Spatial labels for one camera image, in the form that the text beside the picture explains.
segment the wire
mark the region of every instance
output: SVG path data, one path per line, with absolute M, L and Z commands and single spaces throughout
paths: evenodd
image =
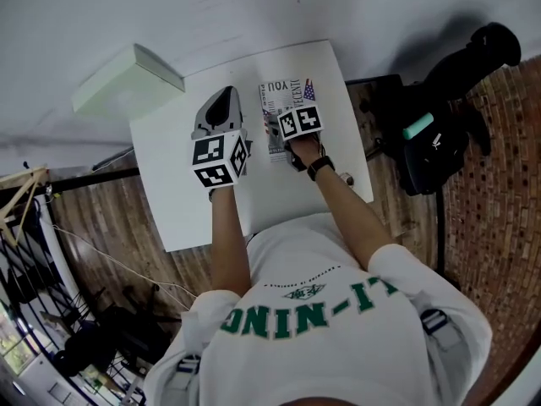
M 129 154 L 132 153 L 133 151 L 134 151 L 134 148 L 132 147 L 129 151 L 125 152 L 123 155 L 118 156 L 118 157 L 112 159 L 112 160 L 109 161 L 108 163 L 102 165 L 101 167 L 98 167 L 96 170 L 92 170 L 92 173 L 95 173 L 95 172 L 97 172 L 98 170 L 102 170 L 102 169 L 105 168 L 105 167 L 109 167 L 111 164 L 113 164 L 114 162 L 118 161 L 119 159 L 124 158 L 125 156 L 129 155 Z
M 193 298 L 197 298 L 197 296 L 195 296 L 194 294 L 192 294 L 189 290 L 187 290 L 186 288 L 184 288 L 183 286 L 180 286 L 179 284 L 175 284 L 175 283 L 164 283 L 164 282 L 160 282 L 160 281 L 155 281 L 151 278 L 148 278 L 148 277 L 145 277 L 144 275 L 142 274 L 139 274 L 137 271 L 134 271 L 132 268 L 130 267 L 127 267 L 126 265 L 124 265 L 121 261 L 118 261 L 117 259 L 115 259 L 114 257 L 112 257 L 111 255 L 107 254 L 107 253 L 104 253 L 103 251 L 97 249 L 94 245 L 92 245 L 90 242 L 88 242 L 86 239 L 83 239 L 81 238 L 79 235 L 75 234 L 75 233 L 71 233 L 69 232 L 68 230 L 64 230 L 63 228 L 60 228 L 59 226 L 57 226 L 56 224 L 51 224 L 45 220 L 42 219 L 42 221 L 45 223 L 45 224 L 48 224 L 49 226 L 51 226 L 52 228 L 54 228 L 55 230 L 58 230 L 59 232 L 61 233 L 65 233 L 69 236 L 73 236 L 74 238 L 77 238 L 79 239 L 80 241 L 84 242 L 85 244 L 87 244 L 89 247 L 91 247 L 95 252 L 97 252 L 98 254 L 102 255 L 103 257 L 107 258 L 108 260 L 112 261 L 113 263 L 116 263 L 117 265 L 120 265 L 121 267 L 123 267 L 124 269 L 126 269 L 127 271 L 130 271 L 132 272 L 133 274 L 135 274 L 137 277 L 141 277 L 141 278 L 144 278 L 145 280 L 147 281 L 150 281 L 151 283 L 154 283 L 154 284 L 157 284 L 157 285 L 161 285 L 161 286 L 172 286 L 172 287 L 175 287 L 175 288 L 180 288 L 182 289 L 186 294 L 190 295 L 191 297 Z M 162 290 L 168 294 L 172 299 L 174 299 L 175 301 L 177 301 L 183 308 L 185 308 L 186 310 L 189 310 L 189 308 L 183 304 L 181 301 L 179 301 L 177 298 L 175 298 L 172 294 L 170 294 L 165 288 L 162 288 Z

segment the white tabletop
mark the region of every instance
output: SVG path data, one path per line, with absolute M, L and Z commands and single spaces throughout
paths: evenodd
M 189 169 L 190 134 L 197 111 L 227 85 L 238 89 L 243 126 L 254 142 L 248 175 L 235 187 L 244 234 L 328 210 L 306 173 L 269 158 L 259 84 L 289 78 L 314 82 L 327 155 L 337 172 L 353 176 L 357 194 L 373 200 L 363 142 L 331 44 L 319 41 L 262 52 L 186 77 L 184 95 L 130 124 L 145 193 L 166 251 L 211 241 L 208 193 Z

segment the person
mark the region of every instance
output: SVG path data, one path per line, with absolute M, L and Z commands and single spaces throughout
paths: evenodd
M 313 138 L 291 147 L 331 214 L 246 246 L 232 187 L 214 191 L 212 290 L 145 378 L 148 404 L 460 404 L 489 354 L 486 318 L 393 242 Z

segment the wooden floor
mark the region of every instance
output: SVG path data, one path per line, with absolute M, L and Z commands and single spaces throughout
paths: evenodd
M 370 117 L 359 111 L 358 104 L 369 96 L 371 88 L 371 85 L 348 87 L 366 150 L 374 145 L 377 131 Z M 134 156 L 127 156 L 103 171 L 135 165 Z M 369 172 L 374 210 L 398 242 L 433 266 L 436 243 L 434 197 L 406 196 L 399 190 L 395 168 L 386 156 L 370 162 Z M 52 202 L 52 208 L 59 227 L 78 234 L 130 269 L 159 282 L 182 285 L 195 295 L 209 289 L 209 248 L 164 251 L 140 177 L 68 191 Z M 150 284 L 146 280 L 115 265 L 80 240 L 69 236 L 64 236 L 63 240 L 72 271 L 84 287 L 92 294 L 106 288 L 98 303 L 100 308 L 110 303 L 129 308 L 122 295 L 123 288 L 128 285 L 134 286 L 137 300 L 146 301 L 150 293 Z M 167 286 L 167 291 L 188 307 L 193 301 L 180 288 Z M 182 305 L 162 291 L 157 294 L 157 314 L 178 316 L 183 310 Z M 170 327 L 172 332 L 178 328 L 179 325 Z

